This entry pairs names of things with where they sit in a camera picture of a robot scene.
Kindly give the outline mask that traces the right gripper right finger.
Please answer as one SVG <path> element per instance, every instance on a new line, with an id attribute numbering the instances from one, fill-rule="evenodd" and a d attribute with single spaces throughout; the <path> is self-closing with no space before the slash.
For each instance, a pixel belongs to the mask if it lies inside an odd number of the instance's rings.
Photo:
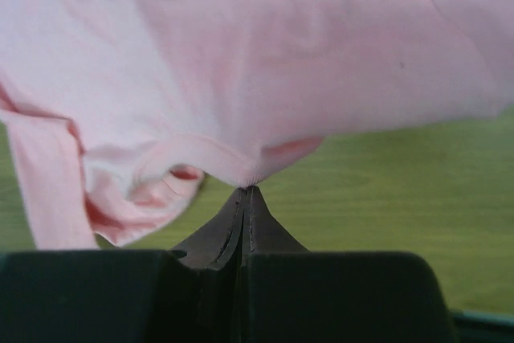
<path id="1" fill-rule="evenodd" d="M 247 342 L 453 342 L 430 265 L 402 251 L 307 251 L 260 190 L 244 208 Z"/>

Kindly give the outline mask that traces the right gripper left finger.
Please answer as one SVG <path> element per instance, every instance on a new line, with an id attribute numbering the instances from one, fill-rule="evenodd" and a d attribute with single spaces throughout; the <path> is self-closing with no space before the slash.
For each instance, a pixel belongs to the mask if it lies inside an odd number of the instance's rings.
<path id="1" fill-rule="evenodd" d="M 1 257 L 4 342 L 227 342 L 246 193 L 165 250 Z"/>

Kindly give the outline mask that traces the light pink t shirt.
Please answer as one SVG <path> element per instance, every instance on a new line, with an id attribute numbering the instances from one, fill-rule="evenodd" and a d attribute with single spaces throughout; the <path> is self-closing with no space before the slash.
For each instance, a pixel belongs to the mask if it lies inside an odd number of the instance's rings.
<path id="1" fill-rule="evenodd" d="M 124 246 L 206 174 L 513 102 L 513 0 L 1 0 L 1 120 L 35 246 Z"/>

